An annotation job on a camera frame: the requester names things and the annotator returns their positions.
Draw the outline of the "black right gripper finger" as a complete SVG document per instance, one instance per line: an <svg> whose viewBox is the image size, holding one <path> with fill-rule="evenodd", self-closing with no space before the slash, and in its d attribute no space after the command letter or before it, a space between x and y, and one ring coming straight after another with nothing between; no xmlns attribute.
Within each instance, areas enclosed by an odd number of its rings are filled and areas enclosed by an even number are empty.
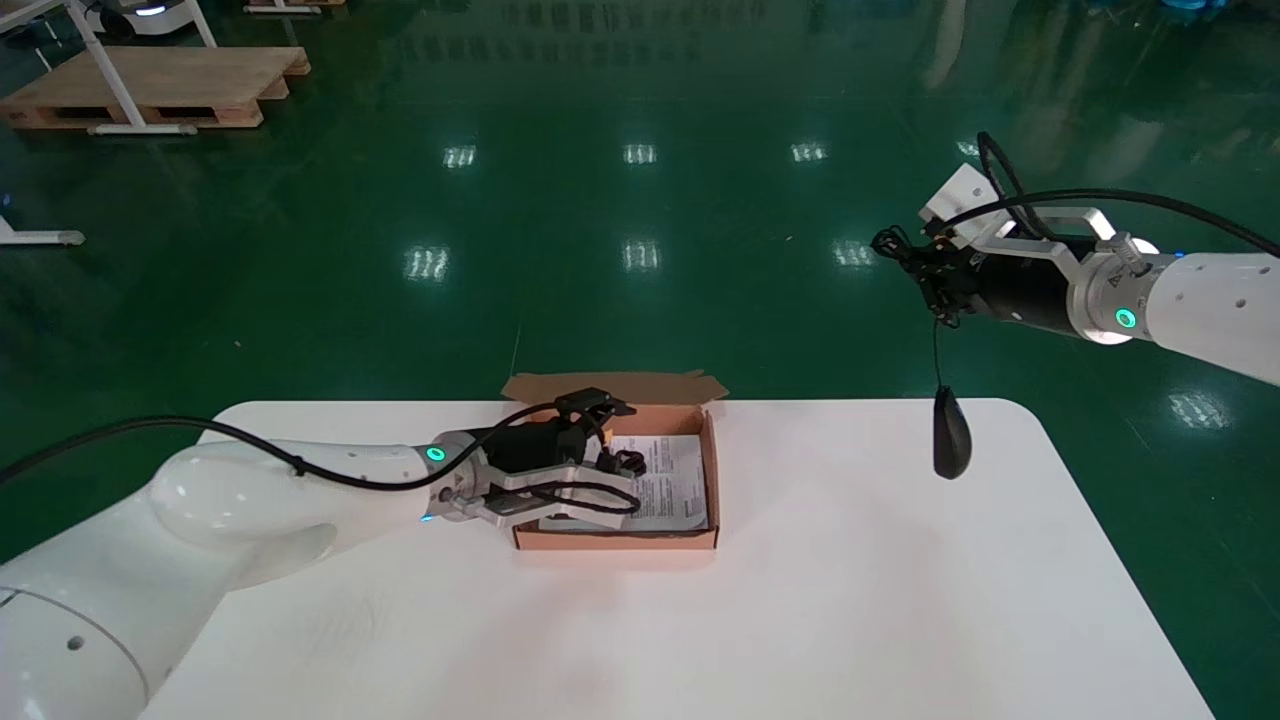
<svg viewBox="0 0 1280 720"><path fill-rule="evenodd" d="M942 281L920 281L920 292L937 324L959 328L963 302L957 301Z"/></svg>
<svg viewBox="0 0 1280 720"><path fill-rule="evenodd" d="M916 245L905 234L895 238L896 263L909 275L954 275L966 264L966 254L947 242Z"/></svg>

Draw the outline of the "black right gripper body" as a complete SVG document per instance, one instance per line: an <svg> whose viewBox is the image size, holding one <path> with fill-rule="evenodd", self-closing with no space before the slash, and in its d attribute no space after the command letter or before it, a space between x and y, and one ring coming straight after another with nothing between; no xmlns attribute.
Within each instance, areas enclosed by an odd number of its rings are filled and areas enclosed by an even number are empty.
<svg viewBox="0 0 1280 720"><path fill-rule="evenodd" d="M1073 331L1068 279L1050 260L961 251L960 290L969 313L1039 331Z"/></svg>

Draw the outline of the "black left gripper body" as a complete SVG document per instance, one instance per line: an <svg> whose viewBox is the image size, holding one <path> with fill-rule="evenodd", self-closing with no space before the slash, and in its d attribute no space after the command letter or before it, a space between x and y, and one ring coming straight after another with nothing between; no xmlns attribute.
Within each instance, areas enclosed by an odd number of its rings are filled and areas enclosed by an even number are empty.
<svg viewBox="0 0 1280 720"><path fill-rule="evenodd" d="M512 424L490 434L490 465L509 475L580 465L589 441L600 438L602 428L589 418Z"/></svg>

